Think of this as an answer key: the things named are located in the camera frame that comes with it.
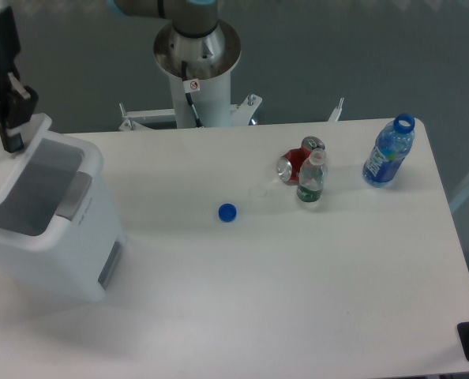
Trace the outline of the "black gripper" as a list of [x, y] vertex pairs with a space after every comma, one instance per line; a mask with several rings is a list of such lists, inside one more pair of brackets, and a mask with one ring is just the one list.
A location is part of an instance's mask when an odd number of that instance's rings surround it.
[[21, 52], [13, 9], [0, 9], [0, 138], [7, 152], [23, 148], [19, 132], [10, 130], [29, 122], [38, 102], [34, 89], [19, 82], [15, 59]]

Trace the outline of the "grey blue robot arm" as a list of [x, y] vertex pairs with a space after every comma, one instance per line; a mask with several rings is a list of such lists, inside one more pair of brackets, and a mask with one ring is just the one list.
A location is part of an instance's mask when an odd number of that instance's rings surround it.
[[[182, 36], [200, 39], [219, 23], [216, 1], [109, 1], [123, 15], [168, 19]], [[0, 140], [8, 153], [24, 149], [21, 127], [30, 121], [39, 97], [20, 82], [15, 59], [21, 43], [8, 1], [0, 1]]]

